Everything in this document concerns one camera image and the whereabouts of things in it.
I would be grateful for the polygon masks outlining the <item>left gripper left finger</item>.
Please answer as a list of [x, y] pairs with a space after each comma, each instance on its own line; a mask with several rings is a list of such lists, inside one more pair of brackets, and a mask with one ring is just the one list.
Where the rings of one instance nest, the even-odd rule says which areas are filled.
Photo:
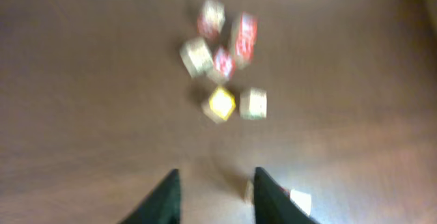
[[121, 224], [180, 224], [180, 172], [172, 169]]

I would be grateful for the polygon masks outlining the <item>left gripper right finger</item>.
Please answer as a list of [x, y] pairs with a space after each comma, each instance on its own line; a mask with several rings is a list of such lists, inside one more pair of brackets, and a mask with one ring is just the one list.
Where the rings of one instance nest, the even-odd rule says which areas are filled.
[[263, 167], [255, 168], [253, 197], [256, 224], [316, 224], [274, 181]]

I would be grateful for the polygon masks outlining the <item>block with green Z side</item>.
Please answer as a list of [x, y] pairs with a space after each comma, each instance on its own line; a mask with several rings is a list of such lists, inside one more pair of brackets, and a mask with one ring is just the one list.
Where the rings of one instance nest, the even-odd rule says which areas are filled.
[[[312, 198], [308, 193], [300, 192], [295, 189], [288, 189], [282, 186], [279, 188], [284, 192], [284, 194], [293, 202], [297, 208], [304, 212], [307, 216], [311, 214]], [[244, 192], [244, 200], [247, 204], [254, 204], [254, 185], [253, 180], [248, 180]]]

